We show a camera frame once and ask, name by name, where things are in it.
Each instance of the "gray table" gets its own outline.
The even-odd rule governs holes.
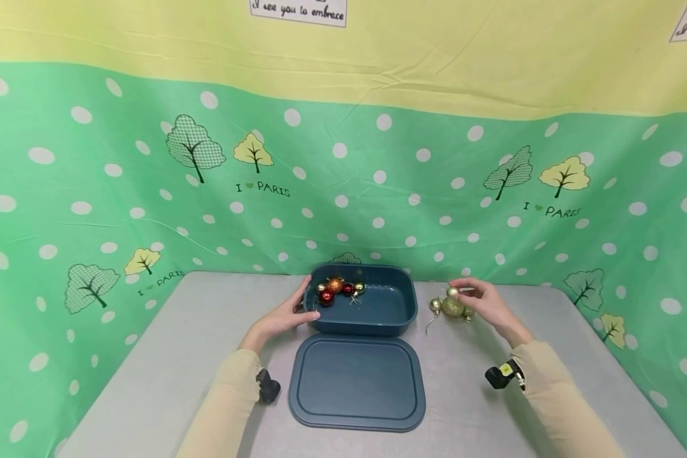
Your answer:
[[[82,420],[60,458],[173,457],[214,373],[246,329],[292,293],[300,277],[196,272],[181,281]],[[427,303],[444,284],[416,283],[420,313],[402,336],[420,356],[427,412],[410,433],[310,429],[287,406],[301,327],[271,343],[263,365],[282,384],[256,406],[239,457],[553,457],[545,431],[516,386],[495,391],[484,371],[506,343],[479,319],[430,327]],[[687,453],[561,291],[499,286],[540,339],[550,342],[629,457]]]

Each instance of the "yellow tree print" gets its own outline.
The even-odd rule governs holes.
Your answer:
[[[244,140],[234,148],[234,159],[254,164],[257,173],[260,173],[260,165],[272,165],[272,156],[252,133],[247,134]]]
[[[560,197],[563,188],[577,191],[578,189],[588,188],[590,178],[585,174],[585,165],[580,162],[578,156],[567,158],[565,162],[552,165],[549,169],[542,171],[539,180],[544,184],[549,184],[557,188],[555,198]]]
[[[160,253],[157,251],[147,250],[147,249],[137,249],[135,254],[132,255],[132,259],[125,266],[125,275],[139,274],[143,270],[147,270],[148,274],[152,275],[153,271],[150,270],[158,260],[160,259]]]

